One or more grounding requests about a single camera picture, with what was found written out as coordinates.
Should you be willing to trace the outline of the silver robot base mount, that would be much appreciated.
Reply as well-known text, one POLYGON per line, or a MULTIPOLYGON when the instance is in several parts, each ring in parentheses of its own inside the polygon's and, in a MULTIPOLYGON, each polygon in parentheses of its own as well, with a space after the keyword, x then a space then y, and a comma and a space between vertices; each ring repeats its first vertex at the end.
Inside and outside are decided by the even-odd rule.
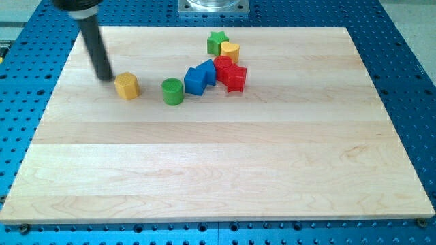
POLYGON ((179 13, 248 13, 249 0, 179 0, 179 13))

